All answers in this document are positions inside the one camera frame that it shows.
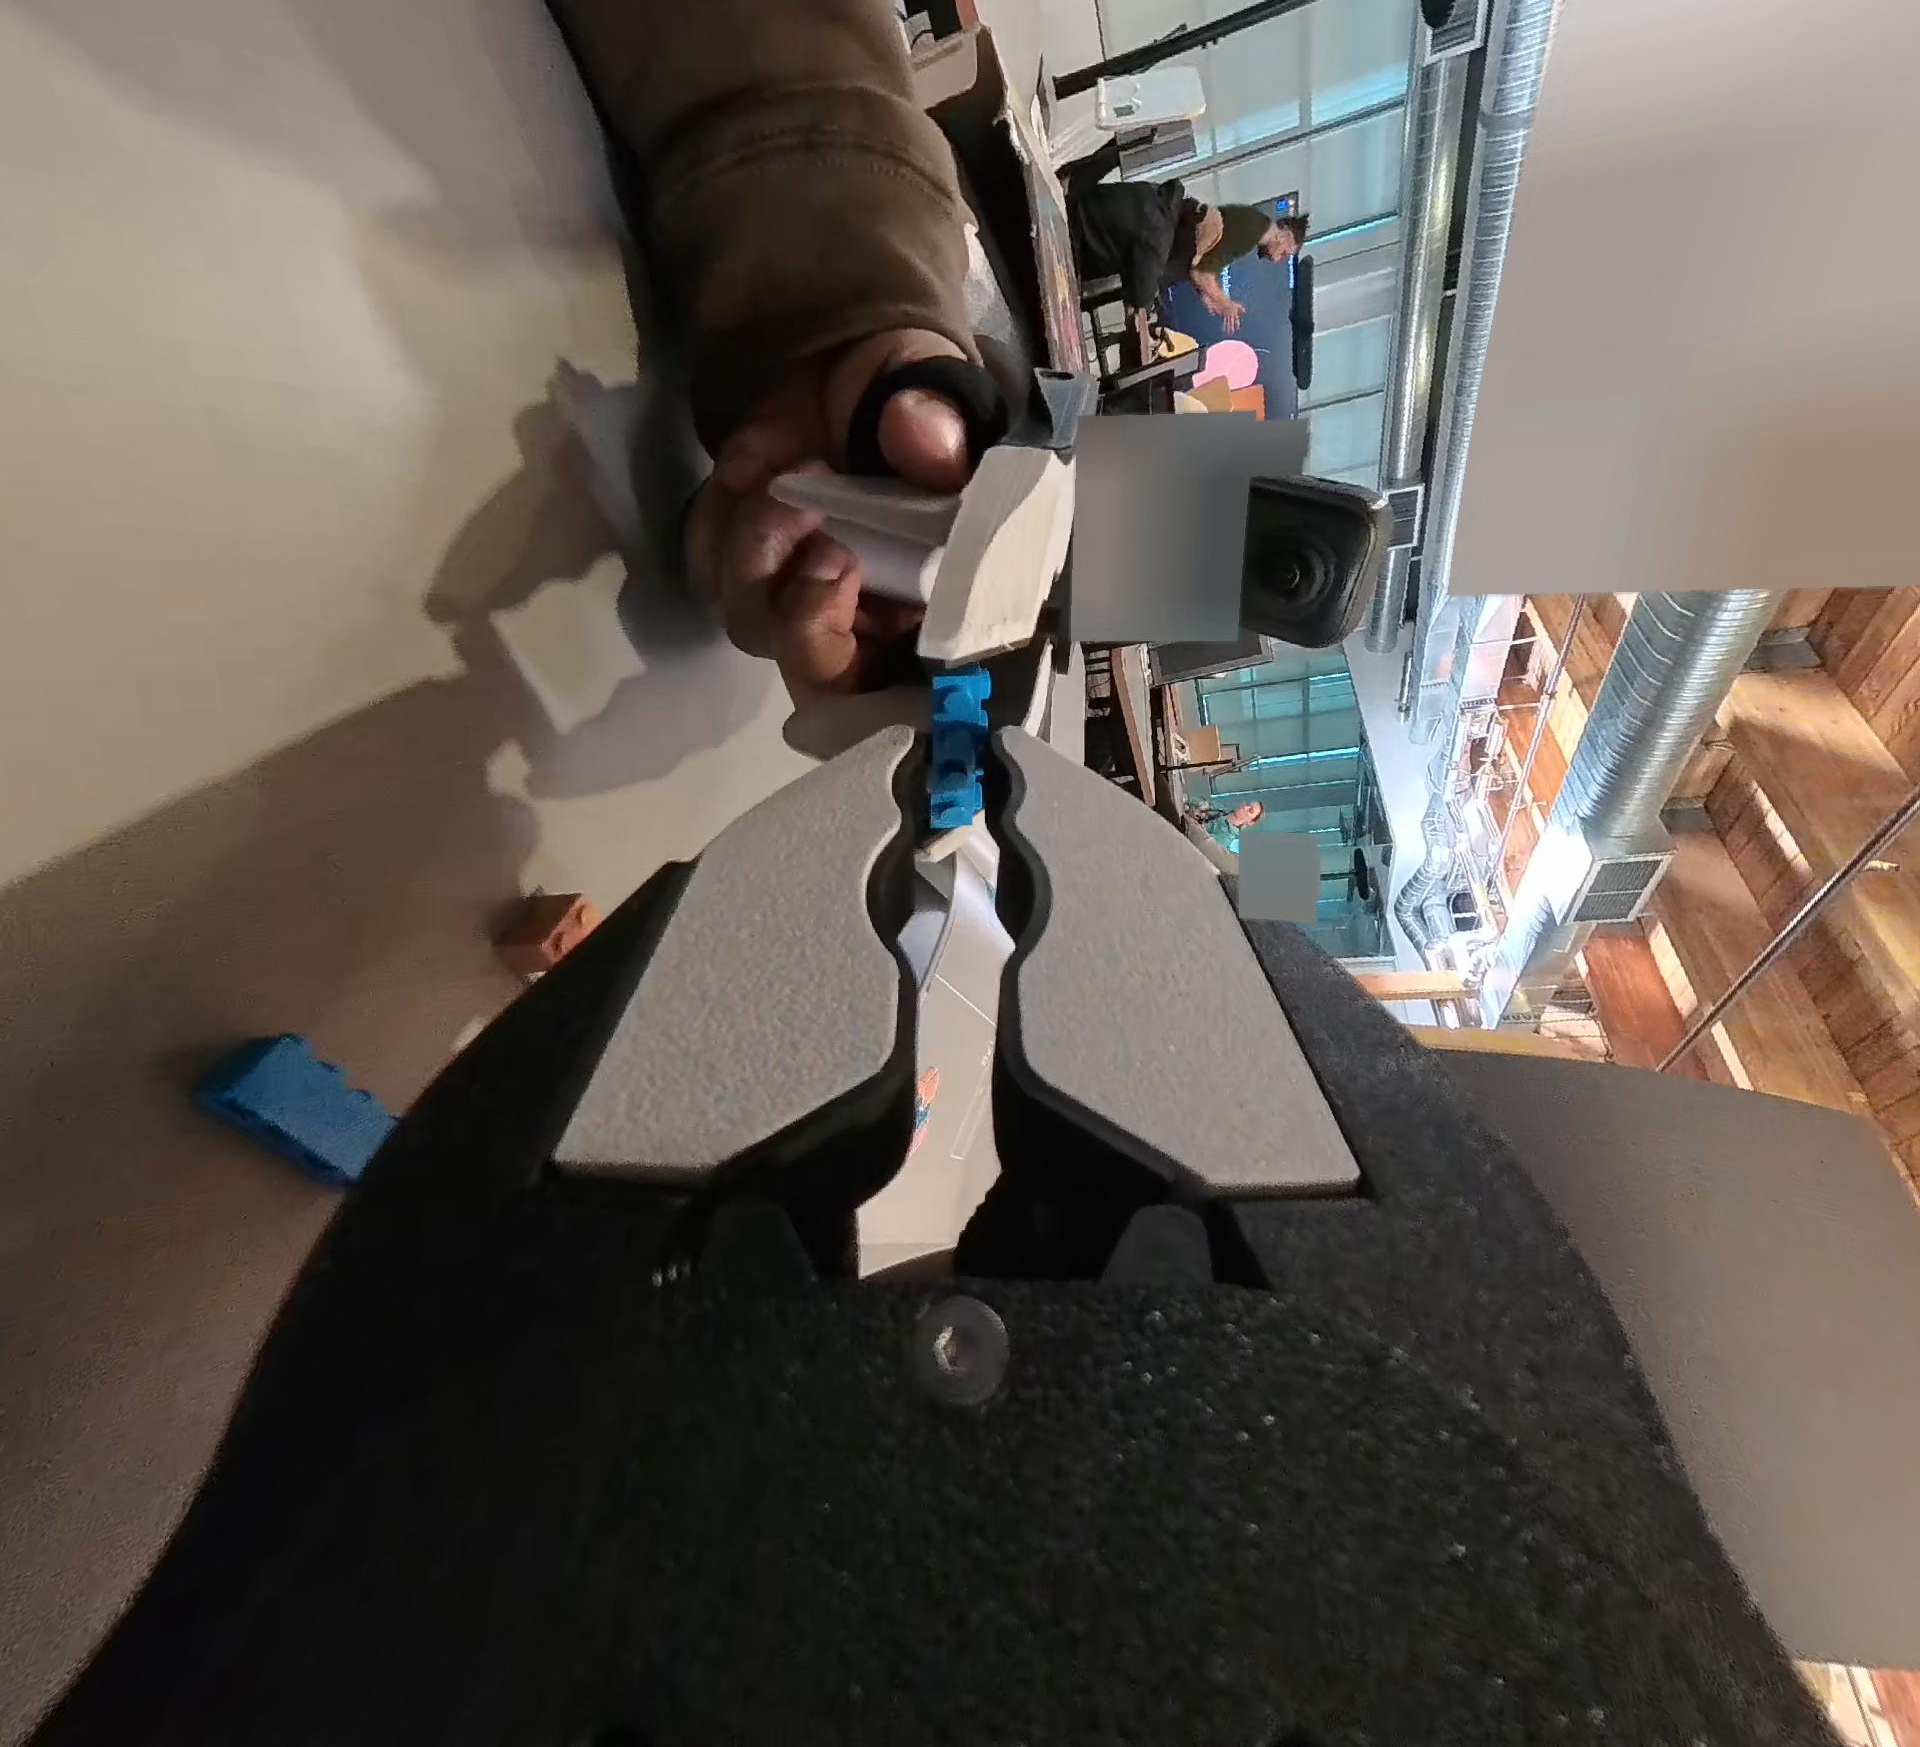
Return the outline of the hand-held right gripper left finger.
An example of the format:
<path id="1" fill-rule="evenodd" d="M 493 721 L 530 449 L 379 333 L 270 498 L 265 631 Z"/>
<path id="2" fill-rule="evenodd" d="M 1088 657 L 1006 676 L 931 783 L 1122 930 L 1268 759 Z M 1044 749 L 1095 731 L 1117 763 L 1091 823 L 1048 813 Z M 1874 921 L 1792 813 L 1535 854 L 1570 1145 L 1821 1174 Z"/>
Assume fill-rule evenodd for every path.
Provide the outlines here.
<path id="1" fill-rule="evenodd" d="M 883 726 L 706 845 L 580 1086 L 556 1167 L 711 1184 L 875 1136 L 889 1177 L 914 1101 L 900 777 L 915 749 L 912 728 Z"/>

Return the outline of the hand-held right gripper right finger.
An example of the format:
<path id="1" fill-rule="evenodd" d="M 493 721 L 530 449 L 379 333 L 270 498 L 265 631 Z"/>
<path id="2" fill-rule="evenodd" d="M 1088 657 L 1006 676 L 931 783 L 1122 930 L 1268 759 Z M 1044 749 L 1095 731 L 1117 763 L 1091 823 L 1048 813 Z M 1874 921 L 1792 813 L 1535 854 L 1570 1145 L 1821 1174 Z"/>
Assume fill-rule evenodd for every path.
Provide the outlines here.
<path id="1" fill-rule="evenodd" d="M 1353 1196 L 1361 1165 L 1201 854 L 1036 734 L 991 750 L 1002 1177 L 1111 1160 L 1184 1197 Z"/>

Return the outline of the long blue brick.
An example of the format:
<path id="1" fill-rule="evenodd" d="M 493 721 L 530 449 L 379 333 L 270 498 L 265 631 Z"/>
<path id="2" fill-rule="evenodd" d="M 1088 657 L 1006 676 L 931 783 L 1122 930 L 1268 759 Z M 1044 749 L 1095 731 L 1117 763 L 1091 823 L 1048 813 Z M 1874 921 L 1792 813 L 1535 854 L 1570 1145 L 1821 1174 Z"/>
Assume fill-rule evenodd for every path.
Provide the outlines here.
<path id="1" fill-rule="evenodd" d="M 931 676 L 927 825 L 933 834 L 964 830 L 981 816 L 991 692 L 993 676 L 983 664 Z"/>

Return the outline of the long orange studded plate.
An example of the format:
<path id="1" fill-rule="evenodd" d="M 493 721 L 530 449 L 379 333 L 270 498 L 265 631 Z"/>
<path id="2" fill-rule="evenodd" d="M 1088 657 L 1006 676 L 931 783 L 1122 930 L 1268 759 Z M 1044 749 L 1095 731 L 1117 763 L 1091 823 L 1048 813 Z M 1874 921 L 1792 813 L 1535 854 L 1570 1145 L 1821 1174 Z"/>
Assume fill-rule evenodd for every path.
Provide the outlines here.
<path id="1" fill-rule="evenodd" d="M 535 981 L 587 939 L 600 921 L 600 910 L 585 895 L 520 895 L 494 930 L 493 954 L 517 979 Z"/>

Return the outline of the grey instruction booklet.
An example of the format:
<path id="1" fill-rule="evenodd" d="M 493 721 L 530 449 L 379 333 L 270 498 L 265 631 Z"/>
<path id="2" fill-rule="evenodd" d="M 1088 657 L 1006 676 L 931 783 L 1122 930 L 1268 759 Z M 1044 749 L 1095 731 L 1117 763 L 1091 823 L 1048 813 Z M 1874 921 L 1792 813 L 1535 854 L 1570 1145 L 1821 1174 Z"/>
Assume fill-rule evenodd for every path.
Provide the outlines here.
<path id="1" fill-rule="evenodd" d="M 999 1177 L 993 1069 L 1012 941 L 997 912 L 999 845 L 983 817 L 915 860 L 900 949 L 915 979 L 914 1124 L 900 1174 L 858 1212 L 863 1278 L 949 1255 Z"/>

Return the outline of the small blue brick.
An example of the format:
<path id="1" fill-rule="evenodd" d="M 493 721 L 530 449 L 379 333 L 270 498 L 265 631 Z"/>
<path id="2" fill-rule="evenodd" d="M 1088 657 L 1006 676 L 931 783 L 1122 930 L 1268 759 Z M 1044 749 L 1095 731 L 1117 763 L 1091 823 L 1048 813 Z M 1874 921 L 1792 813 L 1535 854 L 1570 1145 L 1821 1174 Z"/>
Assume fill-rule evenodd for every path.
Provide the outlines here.
<path id="1" fill-rule="evenodd" d="M 353 1185 L 396 1115 L 297 1035 L 252 1038 L 212 1063 L 189 1097 L 229 1130 L 333 1187 Z"/>

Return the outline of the person's left forearm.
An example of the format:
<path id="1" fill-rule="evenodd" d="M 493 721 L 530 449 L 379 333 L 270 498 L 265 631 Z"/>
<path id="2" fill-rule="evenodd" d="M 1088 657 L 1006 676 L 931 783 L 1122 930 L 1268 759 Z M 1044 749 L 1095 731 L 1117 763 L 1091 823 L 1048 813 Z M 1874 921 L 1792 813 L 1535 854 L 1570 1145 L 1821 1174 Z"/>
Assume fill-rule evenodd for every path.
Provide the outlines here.
<path id="1" fill-rule="evenodd" d="M 548 3 L 634 184 L 708 452 L 858 342 L 974 356 L 962 188 L 896 0 Z"/>

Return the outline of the grey desk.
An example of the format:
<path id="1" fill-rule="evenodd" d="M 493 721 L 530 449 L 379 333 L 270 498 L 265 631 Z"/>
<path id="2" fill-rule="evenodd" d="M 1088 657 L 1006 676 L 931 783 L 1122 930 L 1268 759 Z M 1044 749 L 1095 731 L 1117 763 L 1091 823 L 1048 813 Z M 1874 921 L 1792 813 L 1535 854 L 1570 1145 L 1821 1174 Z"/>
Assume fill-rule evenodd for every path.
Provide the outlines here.
<path id="1" fill-rule="evenodd" d="M 147 1584 L 341 1193 L 189 1097 L 391 1108 L 591 894 L 793 769 L 548 0 L 3 0 L 3 1742 Z"/>

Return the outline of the large display screen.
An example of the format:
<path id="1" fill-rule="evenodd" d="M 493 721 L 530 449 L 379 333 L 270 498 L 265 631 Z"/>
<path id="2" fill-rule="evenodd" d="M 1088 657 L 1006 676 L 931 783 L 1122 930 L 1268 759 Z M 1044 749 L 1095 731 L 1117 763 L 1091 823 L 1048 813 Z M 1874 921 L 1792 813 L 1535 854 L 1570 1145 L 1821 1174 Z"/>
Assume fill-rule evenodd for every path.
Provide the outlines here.
<path id="1" fill-rule="evenodd" d="M 1292 279 L 1292 263 L 1269 263 L 1255 254 L 1224 267 L 1217 287 L 1240 307 L 1234 331 L 1213 313 L 1191 283 L 1181 281 L 1161 289 L 1158 302 L 1161 325 L 1189 337 L 1198 348 L 1198 369 L 1188 391 L 1201 391 L 1203 383 L 1224 381 L 1230 394 L 1224 407 L 1243 400 L 1249 410 L 1249 394 L 1260 391 L 1260 415 L 1269 421 L 1299 417 L 1303 391 L 1294 378 Z"/>

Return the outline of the dark printed toy box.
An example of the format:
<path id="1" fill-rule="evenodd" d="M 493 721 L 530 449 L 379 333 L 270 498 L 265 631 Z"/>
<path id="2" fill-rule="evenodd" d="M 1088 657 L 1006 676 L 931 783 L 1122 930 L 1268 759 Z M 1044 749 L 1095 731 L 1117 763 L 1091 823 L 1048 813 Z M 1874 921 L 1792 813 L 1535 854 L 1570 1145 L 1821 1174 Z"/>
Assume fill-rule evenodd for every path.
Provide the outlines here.
<path id="1" fill-rule="evenodd" d="M 1087 348 L 1068 199 L 1044 147 L 1020 114 L 1014 114 L 1014 147 L 1020 156 L 1046 367 L 1079 374 L 1087 371 Z"/>

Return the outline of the metal air vent box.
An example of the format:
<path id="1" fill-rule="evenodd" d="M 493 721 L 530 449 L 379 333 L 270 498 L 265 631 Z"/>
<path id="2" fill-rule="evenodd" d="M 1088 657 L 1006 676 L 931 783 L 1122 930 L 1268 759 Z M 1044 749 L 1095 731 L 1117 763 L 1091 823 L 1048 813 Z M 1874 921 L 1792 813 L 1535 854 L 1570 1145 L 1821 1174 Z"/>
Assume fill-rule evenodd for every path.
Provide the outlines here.
<path id="1" fill-rule="evenodd" d="M 1627 925 L 1645 915 L 1669 874 L 1675 852 L 1585 854 L 1562 912 L 1571 928 Z"/>

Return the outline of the white ceiling projector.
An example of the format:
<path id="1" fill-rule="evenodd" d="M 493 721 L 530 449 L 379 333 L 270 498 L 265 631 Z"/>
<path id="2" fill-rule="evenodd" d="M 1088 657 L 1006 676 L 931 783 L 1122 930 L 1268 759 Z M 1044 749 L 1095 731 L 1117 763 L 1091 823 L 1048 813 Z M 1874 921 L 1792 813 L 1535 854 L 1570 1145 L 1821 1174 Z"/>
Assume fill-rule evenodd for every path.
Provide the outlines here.
<path id="1" fill-rule="evenodd" d="M 1195 67 L 1171 63 L 1095 85 L 1095 125 L 1106 135 L 1191 128 L 1206 114 L 1206 89 Z"/>

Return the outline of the wood-edged black table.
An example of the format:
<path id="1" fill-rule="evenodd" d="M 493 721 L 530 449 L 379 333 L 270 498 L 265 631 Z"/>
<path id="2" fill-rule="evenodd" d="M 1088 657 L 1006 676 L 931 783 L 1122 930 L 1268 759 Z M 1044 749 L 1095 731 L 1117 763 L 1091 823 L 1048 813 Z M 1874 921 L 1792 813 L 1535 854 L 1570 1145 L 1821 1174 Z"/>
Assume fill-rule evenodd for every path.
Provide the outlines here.
<path id="1" fill-rule="evenodd" d="M 1788 1650 L 1918 1667 L 1918 1224 L 1874 1124 L 1416 1029 L 1610 1298 Z"/>

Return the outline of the large spiral air duct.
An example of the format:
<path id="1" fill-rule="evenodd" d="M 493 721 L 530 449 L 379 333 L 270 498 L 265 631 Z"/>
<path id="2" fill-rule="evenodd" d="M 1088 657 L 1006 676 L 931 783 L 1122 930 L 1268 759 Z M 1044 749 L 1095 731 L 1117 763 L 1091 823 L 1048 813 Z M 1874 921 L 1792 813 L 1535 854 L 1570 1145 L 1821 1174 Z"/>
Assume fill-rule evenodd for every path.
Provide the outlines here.
<path id="1" fill-rule="evenodd" d="M 1663 813 L 1779 600 L 1769 589 L 1635 600 L 1482 975 L 1483 1024 L 1542 1011 L 1598 928 L 1559 921 L 1581 855 L 1675 852 Z"/>

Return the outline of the slim spiral air duct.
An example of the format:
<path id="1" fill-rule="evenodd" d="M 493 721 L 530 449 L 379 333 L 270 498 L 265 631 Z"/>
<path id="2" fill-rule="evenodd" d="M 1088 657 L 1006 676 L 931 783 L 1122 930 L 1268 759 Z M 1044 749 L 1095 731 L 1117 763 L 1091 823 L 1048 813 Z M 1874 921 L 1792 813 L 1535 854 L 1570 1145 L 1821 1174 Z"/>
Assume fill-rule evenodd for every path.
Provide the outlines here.
<path id="1" fill-rule="evenodd" d="M 1405 262 L 1382 478 L 1418 493 L 1418 530 L 1394 545 L 1364 639 L 1400 659 L 1408 726 L 1438 716 L 1460 606 L 1449 594 L 1467 459 L 1515 219 L 1523 152 L 1566 0 L 1455 0 L 1475 48 L 1420 67 L 1405 131 Z"/>

